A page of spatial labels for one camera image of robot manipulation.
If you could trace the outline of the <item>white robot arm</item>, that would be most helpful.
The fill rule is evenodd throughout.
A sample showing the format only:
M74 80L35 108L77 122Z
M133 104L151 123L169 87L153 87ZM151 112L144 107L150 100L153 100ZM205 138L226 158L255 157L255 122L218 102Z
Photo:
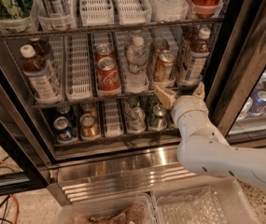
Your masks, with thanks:
M231 176L266 190L266 149L230 146L208 117L203 88L200 83L192 95L177 96L161 85L154 87L182 137L179 163L194 174Z

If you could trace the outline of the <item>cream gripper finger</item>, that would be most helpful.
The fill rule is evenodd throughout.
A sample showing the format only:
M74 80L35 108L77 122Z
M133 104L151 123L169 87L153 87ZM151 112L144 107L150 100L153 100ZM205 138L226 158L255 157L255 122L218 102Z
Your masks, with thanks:
M154 93L160 100L161 104L166 109L171 109L175 100L176 100L176 92L172 91L168 88L164 88L163 86L156 85L154 87Z
M198 87L195 89L195 91L192 94L193 96L199 97L202 100L205 97L205 90L204 90L204 84L202 82L199 83Z

